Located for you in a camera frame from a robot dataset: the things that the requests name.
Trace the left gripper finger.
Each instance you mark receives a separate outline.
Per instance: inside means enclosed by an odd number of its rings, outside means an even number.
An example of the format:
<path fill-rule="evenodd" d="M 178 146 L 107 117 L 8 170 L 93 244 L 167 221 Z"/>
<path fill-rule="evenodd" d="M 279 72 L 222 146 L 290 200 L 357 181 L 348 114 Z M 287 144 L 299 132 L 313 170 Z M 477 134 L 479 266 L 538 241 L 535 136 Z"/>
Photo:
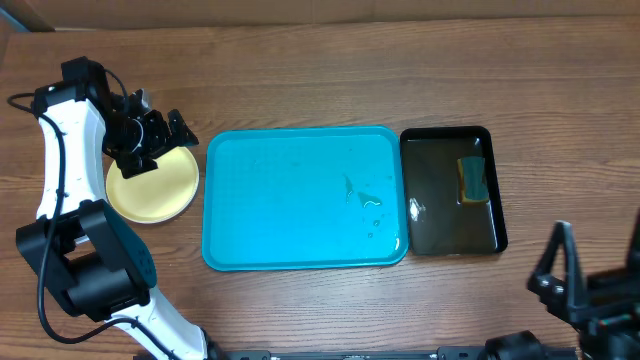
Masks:
<path fill-rule="evenodd" d="M 146 89 L 138 89 L 130 95 L 130 111 L 133 114 L 146 114 L 151 110 L 151 95 Z"/>
<path fill-rule="evenodd" d="M 181 113 L 177 109 L 168 112 L 169 136 L 166 144 L 171 147 L 191 147 L 197 146 L 199 140 L 184 121 Z"/>

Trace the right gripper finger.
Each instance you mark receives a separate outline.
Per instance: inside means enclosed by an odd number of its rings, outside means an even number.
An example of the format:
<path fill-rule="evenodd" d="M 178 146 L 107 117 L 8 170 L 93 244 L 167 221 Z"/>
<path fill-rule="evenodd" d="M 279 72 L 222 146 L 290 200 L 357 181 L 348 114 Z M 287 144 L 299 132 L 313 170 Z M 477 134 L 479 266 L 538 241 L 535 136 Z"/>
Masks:
<path fill-rule="evenodd" d="M 563 280 L 552 274 L 559 252 L 563 255 Z M 538 295 L 543 304 L 556 309 L 577 310 L 586 306 L 586 285 L 570 223 L 554 224 L 549 242 L 529 277 L 529 290 Z"/>
<path fill-rule="evenodd" d="M 638 273 L 640 269 L 640 214 L 637 214 L 630 238 L 629 249 L 626 257 L 626 269 L 629 272 Z"/>

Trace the yellow plate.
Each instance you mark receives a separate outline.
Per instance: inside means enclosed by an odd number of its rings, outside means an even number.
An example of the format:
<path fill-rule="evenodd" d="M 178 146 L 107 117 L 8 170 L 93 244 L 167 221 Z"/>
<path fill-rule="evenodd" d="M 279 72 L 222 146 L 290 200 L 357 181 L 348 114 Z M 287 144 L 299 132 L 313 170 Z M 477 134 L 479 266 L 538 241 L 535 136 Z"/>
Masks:
<path fill-rule="evenodd" d="M 156 160 L 158 168 L 125 179 L 115 164 L 106 176 L 106 195 L 120 216 L 141 224 L 161 223 L 182 213 L 195 198 L 199 168 L 192 152 L 177 147 Z"/>

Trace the green yellow sponge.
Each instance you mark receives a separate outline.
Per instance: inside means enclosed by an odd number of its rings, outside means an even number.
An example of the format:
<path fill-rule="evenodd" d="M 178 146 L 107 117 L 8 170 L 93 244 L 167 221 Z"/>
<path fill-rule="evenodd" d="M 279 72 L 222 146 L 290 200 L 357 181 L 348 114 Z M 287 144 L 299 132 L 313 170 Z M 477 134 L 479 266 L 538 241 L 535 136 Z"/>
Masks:
<path fill-rule="evenodd" d="M 486 184 L 485 159 L 469 156 L 457 160 L 460 200 L 463 204 L 487 203 L 489 190 Z"/>

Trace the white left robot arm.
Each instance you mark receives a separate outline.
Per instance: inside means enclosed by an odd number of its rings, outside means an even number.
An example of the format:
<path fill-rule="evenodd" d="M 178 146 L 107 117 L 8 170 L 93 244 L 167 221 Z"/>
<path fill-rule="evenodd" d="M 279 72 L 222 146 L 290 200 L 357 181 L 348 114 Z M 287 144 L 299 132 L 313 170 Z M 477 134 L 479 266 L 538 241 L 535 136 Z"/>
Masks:
<path fill-rule="evenodd" d="M 134 176 L 175 147 L 197 144 L 180 112 L 162 116 L 143 91 L 118 95 L 92 82 L 49 85 L 30 97 L 25 110 L 45 139 L 45 184 L 16 246 L 37 276 L 44 332 L 78 344 L 117 327 L 155 359 L 223 358 L 159 290 L 148 247 L 105 199 L 104 155 Z"/>

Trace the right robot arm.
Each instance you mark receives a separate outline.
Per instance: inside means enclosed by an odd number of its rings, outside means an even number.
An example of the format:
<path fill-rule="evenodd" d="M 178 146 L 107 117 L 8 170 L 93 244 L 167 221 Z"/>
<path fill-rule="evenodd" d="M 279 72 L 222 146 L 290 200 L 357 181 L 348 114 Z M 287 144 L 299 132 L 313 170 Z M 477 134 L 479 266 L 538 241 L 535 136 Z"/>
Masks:
<path fill-rule="evenodd" d="M 558 221 L 527 289 L 577 334 L 575 349 L 551 347 L 530 331 L 486 341 L 481 360 L 639 360 L 639 225 L 625 264 L 584 276 L 570 223 Z"/>

